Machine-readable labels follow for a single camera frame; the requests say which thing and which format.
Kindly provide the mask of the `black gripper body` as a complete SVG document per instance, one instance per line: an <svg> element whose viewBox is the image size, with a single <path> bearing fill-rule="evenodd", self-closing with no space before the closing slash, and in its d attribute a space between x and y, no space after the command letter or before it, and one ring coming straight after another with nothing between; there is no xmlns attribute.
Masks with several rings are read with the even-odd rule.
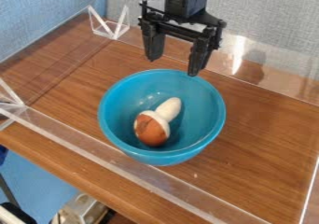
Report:
<svg viewBox="0 0 319 224"><path fill-rule="evenodd" d="M164 8L150 5L147 0L140 1L140 21L152 21L159 30L179 39L195 42L199 37L211 39L212 49L219 49L223 29L227 22L207 11L208 0L164 0Z"/></svg>

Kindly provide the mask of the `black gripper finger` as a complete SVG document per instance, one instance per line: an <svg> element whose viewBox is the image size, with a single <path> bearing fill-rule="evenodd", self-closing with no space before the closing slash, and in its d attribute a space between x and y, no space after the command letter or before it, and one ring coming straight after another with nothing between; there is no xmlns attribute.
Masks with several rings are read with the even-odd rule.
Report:
<svg viewBox="0 0 319 224"><path fill-rule="evenodd" d="M159 25L147 20L140 21L144 54L152 62L160 58L164 49L166 34L160 31Z"/></svg>
<svg viewBox="0 0 319 224"><path fill-rule="evenodd" d="M195 77L199 71L206 67L212 53L211 39L199 37L191 47L188 76Z"/></svg>

